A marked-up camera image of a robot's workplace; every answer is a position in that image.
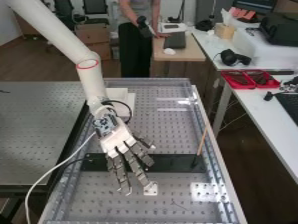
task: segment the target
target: office chair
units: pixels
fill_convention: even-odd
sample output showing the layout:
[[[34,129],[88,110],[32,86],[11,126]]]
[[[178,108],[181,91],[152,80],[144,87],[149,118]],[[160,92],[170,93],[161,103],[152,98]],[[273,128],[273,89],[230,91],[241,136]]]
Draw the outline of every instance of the office chair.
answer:
[[[108,5],[105,0],[84,0],[85,14],[108,14]]]
[[[73,15],[70,0],[54,0],[54,13],[69,30],[74,31],[76,24],[86,19],[85,16]]]
[[[108,14],[108,5],[106,0],[84,0],[84,12],[85,15],[94,15],[94,14]],[[106,18],[96,18],[90,19],[86,16],[85,24],[94,24],[94,23],[105,23],[109,25],[109,20]]]

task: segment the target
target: robot finger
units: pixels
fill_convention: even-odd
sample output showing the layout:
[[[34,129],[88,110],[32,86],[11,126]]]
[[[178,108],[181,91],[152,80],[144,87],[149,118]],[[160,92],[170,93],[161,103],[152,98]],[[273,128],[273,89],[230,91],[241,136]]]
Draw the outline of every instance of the robot finger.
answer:
[[[140,181],[140,183],[142,184],[142,186],[148,186],[149,185],[149,180],[148,180],[148,177],[146,177],[146,174],[144,172],[144,169],[137,161],[137,158],[136,156],[133,155],[132,151],[128,150],[125,153],[124,153],[124,157],[129,163],[129,166],[132,168],[132,171]]]
[[[148,149],[156,149],[156,146],[153,144],[154,142],[146,136],[142,136],[138,132],[136,132],[133,133],[133,137]]]
[[[116,168],[116,176],[120,183],[121,192],[125,195],[129,195],[132,193],[132,187],[128,179],[122,156],[118,154],[118,156],[112,158],[112,160]]]
[[[113,160],[109,156],[106,156],[106,166],[108,166],[108,171],[109,171],[109,175],[110,175],[110,178],[116,184],[116,187],[117,187],[117,191],[121,190],[121,186],[120,186],[120,182],[118,182],[118,177],[117,177],[117,173],[116,173],[116,168],[114,168],[114,164],[113,164]]]
[[[146,164],[148,167],[153,166],[154,161],[152,157],[148,155],[148,153],[142,150],[141,145],[138,142],[130,147],[130,150],[134,155],[141,159],[141,161]]]

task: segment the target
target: robotic arm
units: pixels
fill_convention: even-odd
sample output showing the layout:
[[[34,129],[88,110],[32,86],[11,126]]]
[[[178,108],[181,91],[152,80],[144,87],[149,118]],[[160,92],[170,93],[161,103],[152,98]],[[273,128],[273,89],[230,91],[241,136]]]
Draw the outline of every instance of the robotic arm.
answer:
[[[132,134],[124,121],[117,116],[113,105],[106,103],[108,96],[100,56],[90,52],[40,0],[7,0],[7,4],[76,64],[86,103],[94,116],[93,126],[102,151],[106,153],[108,170],[120,185],[120,190],[126,195],[132,192],[124,165],[125,158],[145,192],[149,192],[156,183],[148,180],[137,157],[146,166],[152,166],[154,162],[142,150],[141,145],[146,148],[154,146],[146,138]]]

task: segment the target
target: person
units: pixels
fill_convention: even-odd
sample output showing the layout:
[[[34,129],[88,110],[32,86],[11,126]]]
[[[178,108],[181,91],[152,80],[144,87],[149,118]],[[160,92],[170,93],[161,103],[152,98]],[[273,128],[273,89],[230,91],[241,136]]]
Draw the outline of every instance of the person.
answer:
[[[138,30],[137,19],[146,17],[152,23],[156,38],[158,33],[161,0],[120,0],[118,39],[121,75],[124,78],[150,76],[152,38],[145,38]]]

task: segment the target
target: wooden stick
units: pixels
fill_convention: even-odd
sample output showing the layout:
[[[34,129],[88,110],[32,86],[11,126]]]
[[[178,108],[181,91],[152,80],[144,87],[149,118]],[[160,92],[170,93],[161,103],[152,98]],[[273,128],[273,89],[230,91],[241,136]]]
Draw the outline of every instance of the wooden stick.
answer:
[[[201,139],[199,146],[198,146],[197,156],[199,156],[201,153],[202,153],[202,146],[203,146],[206,134],[207,134],[207,125],[205,126],[205,130],[203,130],[203,134],[202,134],[202,139]]]

